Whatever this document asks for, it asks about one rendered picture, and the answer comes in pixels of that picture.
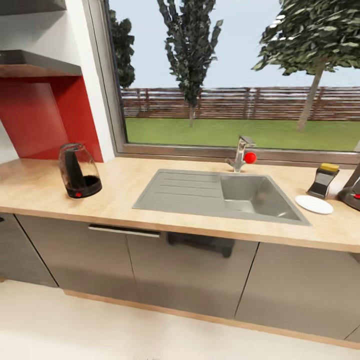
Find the electric kettle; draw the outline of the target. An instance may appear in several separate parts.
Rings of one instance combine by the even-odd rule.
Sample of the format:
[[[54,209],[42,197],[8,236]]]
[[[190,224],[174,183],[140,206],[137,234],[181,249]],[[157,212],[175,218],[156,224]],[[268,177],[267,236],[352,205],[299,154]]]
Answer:
[[[91,197],[102,190],[96,163],[81,143],[63,144],[59,150],[59,169],[71,198]]]

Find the bottle of coffee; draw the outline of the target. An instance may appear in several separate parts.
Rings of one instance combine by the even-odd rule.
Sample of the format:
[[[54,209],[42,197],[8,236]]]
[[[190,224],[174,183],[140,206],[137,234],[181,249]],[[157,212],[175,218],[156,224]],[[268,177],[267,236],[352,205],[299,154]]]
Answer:
[[[308,189],[307,193],[310,196],[325,199],[329,193],[331,182],[339,174],[340,166],[323,163],[315,171],[315,180],[312,186]]]

